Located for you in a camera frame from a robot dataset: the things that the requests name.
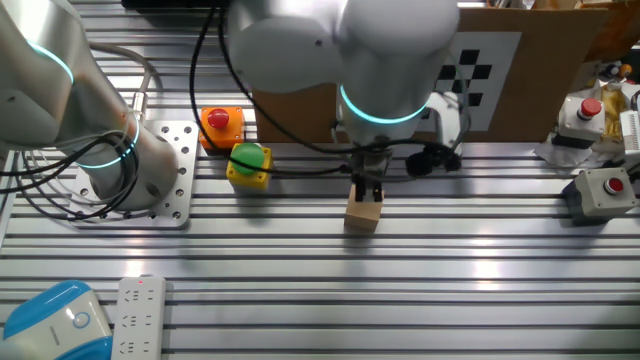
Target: table surface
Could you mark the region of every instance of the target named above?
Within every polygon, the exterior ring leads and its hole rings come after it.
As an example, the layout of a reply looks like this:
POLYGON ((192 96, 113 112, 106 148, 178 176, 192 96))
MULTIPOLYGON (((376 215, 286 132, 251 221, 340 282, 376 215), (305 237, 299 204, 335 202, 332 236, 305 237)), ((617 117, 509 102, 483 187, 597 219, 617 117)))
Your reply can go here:
MULTIPOLYGON (((203 12, 75 5, 92 41, 139 51, 158 68, 151 121, 192 119, 188 61, 203 12)), ((130 100, 141 67, 96 57, 130 100)), ((255 138, 251 107, 213 36, 197 87, 201 106, 242 106, 255 138)), ((170 360, 638 359, 639 212, 572 227, 558 194, 580 169, 555 169, 532 149, 465 145, 461 172, 386 185, 372 236, 343 228, 344 176, 276 178, 265 196, 239 197, 225 162, 206 156, 184 231, 79 231, 18 196, 0 217, 0 326, 67 279, 93 287, 112 321, 120 278, 155 274, 172 287, 163 340, 170 360)), ((273 150, 284 168, 339 163, 295 145, 273 150)), ((392 174, 412 151, 398 150, 392 174)), ((77 171, 62 181, 71 186, 77 171)))

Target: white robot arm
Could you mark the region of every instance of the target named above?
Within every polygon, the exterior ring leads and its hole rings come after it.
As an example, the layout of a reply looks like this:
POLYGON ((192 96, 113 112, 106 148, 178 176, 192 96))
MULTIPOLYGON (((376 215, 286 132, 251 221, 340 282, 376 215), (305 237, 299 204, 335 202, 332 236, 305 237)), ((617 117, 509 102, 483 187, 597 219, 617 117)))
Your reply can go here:
POLYGON ((451 0, 235 0, 229 50, 258 90, 338 84, 347 133, 368 145, 416 131, 458 22, 451 0))
MULTIPOLYGON (((0 49, 0 147, 55 146, 125 129, 140 167, 135 188, 118 209, 148 209, 171 190, 177 177, 172 147, 136 121, 96 64, 80 17, 66 0, 0 0, 0 49)), ((72 154, 82 146, 60 150, 72 154)), ((121 187, 118 162, 109 146, 78 160, 101 198, 121 187)))

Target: red button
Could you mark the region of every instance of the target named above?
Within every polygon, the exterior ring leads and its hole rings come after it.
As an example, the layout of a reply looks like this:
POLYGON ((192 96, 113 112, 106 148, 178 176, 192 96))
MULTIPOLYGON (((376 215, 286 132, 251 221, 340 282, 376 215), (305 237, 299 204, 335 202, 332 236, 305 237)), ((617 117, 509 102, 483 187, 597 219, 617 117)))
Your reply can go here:
POLYGON ((604 183, 604 189, 611 195, 616 195, 624 190, 624 183, 620 179, 611 178, 604 183))
POLYGON ((584 116, 594 117, 602 111, 602 103, 594 98, 589 98, 582 102, 581 111, 584 116))
POLYGON ((215 109, 209 113, 207 120, 214 129, 223 129, 229 124, 229 113, 223 109, 215 109))

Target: orange button housing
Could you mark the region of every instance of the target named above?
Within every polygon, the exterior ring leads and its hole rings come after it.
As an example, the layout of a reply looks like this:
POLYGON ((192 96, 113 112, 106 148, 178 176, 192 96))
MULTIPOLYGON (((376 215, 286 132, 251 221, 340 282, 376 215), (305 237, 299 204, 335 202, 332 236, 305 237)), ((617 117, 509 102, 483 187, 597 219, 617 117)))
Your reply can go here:
MULTIPOLYGON (((244 142, 244 112, 242 108, 204 108, 200 116, 200 123, 213 143, 220 149, 232 149, 234 145, 244 142), (223 111, 229 114, 229 122, 226 126, 216 129, 210 124, 209 114, 223 113, 223 111)), ((214 150, 203 134, 200 134, 200 143, 205 149, 214 150)))

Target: power outlet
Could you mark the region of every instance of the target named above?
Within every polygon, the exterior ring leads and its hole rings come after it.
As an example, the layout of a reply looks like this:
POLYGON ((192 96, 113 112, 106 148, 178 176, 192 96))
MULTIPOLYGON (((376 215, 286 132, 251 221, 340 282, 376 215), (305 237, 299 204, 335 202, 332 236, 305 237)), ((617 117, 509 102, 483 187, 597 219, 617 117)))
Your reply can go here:
POLYGON ((111 360, 160 359, 165 292, 160 277, 120 281, 111 360))

